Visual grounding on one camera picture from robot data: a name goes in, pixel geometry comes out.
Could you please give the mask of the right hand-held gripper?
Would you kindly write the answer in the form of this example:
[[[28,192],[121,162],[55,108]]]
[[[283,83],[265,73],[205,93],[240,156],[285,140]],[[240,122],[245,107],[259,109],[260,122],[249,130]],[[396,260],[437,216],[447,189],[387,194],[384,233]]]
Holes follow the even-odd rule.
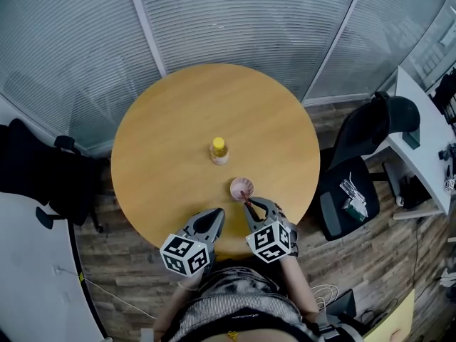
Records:
[[[266,263],[272,263],[297,252],[296,225],[279,214],[276,203],[263,197],[250,197],[244,202],[244,215],[250,235],[247,244],[253,254]],[[266,219],[260,219],[253,205],[265,211]]]

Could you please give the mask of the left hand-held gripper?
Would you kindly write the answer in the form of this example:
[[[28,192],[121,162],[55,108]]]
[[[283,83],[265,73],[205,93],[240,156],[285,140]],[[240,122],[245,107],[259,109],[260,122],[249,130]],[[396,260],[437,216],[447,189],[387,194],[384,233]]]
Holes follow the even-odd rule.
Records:
[[[210,269],[215,260],[214,243],[225,221],[222,208],[207,209],[189,218],[185,227],[170,234],[160,248],[166,269],[182,276],[194,276]]]

